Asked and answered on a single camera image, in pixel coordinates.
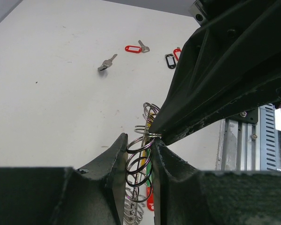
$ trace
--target white tabletop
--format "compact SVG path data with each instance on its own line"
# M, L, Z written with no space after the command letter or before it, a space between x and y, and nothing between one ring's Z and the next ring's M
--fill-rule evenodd
M100 0L24 0L0 24L0 166L80 167L164 102L164 56L198 28L191 17ZM125 52L138 40L148 53ZM118 56L104 75L97 67ZM170 148L214 169L215 123Z

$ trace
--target key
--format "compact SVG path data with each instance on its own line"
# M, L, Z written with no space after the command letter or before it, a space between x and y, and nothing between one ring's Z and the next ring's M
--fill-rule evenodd
M114 54L109 60L104 60L102 65L98 68L99 71L105 70L112 66L112 61L118 54Z
M141 40L139 40L139 44L141 46L141 52L142 53L147 53L150 51L150 48L148 46L145 46Z

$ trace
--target black key tag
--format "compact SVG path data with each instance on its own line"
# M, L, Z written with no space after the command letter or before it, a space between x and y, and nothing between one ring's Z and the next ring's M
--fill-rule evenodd
M176 68L176 62L173 54L166 54L165 60L167 60L168 68L170 69Z

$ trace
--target wire coil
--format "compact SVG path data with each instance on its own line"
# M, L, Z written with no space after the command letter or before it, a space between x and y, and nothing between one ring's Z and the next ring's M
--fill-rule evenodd
M145 102L143 117L146 120L145 125L135 126L134 131L138 134L142 134L141 137L135 139L127 146L127 152L131 154L126 164L126 182L127 185L132 187L126 188L126 199L124 205L124 221L127 225L138 225L142 221L142 216L145 207L143 203L152 194L153 187L152 182L149 179L152 174L152 150L150 146L153 144L155 138L161 137L160 134L149 133L149 128L154 121L154 118L159 112L158 106ZM137 149L131 149L134 145L141 142L141 146ZM150 170L147 173L144 172L145 168L150 165ZM149 182L150 192L147 197L140 195L140 186Z

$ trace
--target red key tag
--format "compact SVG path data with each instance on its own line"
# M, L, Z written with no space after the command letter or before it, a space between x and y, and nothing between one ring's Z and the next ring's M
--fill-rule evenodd
M174 53L175 58L176 58L177 61L178 61L179 58L180 58L181 49L180 49L179 47L177 47L177 48L173 51L173 53Z
M150 187L147 187L147 196L150 194ZM147 207L150 211L154 211L154 200L153 200L153 192L150 197L147 199Z
M141 47L139 46L133 46L133 45L128 45L125 47L126 52L130 53L140 53L141 52Z

